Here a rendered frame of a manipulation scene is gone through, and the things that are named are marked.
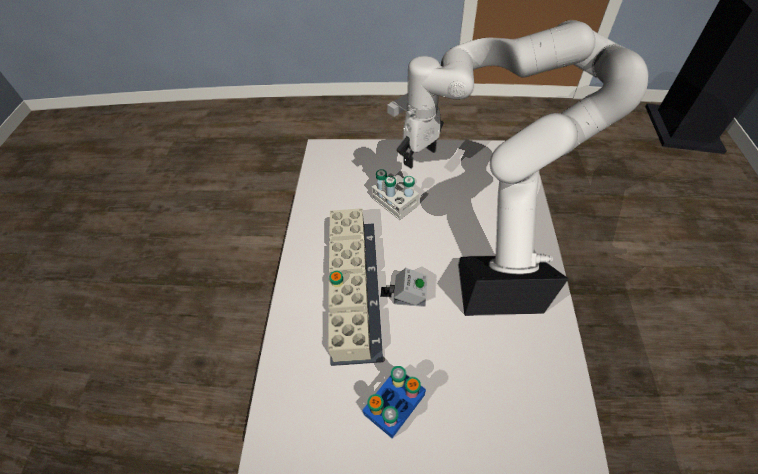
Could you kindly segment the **green tube cap with orange s7 dot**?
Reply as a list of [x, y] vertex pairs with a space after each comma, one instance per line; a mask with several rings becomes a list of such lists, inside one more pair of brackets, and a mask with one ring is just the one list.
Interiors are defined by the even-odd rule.
[[368, 398], [368, 407], [374, 415], [380, 415], [383, 412], [383, 405], [383, 398], [378, 394], [373, 394]]

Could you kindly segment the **conical tube with pink liquid and green cap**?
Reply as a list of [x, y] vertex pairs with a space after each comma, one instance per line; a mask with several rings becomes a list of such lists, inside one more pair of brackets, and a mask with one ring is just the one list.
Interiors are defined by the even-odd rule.
[[416, 398], [421, 387], [420, 380], [416, 377], [410, 377], [405, 382], [406, 395], [409, 398]]

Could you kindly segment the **blue tube rack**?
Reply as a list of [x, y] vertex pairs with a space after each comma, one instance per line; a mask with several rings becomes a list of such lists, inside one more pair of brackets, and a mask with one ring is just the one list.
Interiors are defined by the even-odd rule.
[[[425, 391], [424, 391], [424, 388], [421, 386], [417, 397], [409, 398], [406, 395], [405, 383], [402, 387], [395, 387], [392, 384], [392, 378], [390, 375], [389, 378], [385, 381], [385, 383], [381, 386], [381, 388], [377, 391], [376, 394], [379, 394], [383, 398], [384, 408], [387, 406], [393, 406], [393, 407], [396, 406], [397, 411], [398, 411], [398, 419], [395, 426], [388, 427], [382, 418], [382, 413], [380, 415], [374, 415], [373, 413], [371, 413], [371, 410], [369, 409], [368, 405], [366, 405], [362, 411], [364, 413], [364, 416], [369, 418], [370, 421], [372, 421], [376, 426], [378, 426], [382, 431], [384, 431], [388, 436], [392, 438], [392, 436], [393, 437], [395, 436], [395, 434], [398, 432], [398, 430], [401, 428], [401, 426], [404, 424], [404, 422], [407, 420], [407, 418], [410, 416], [410, 414], [419, 404], [418, 402], [420, 402], [422, 398], [425, 396]], [[408, 404], [405, 400], [408, 402]]]

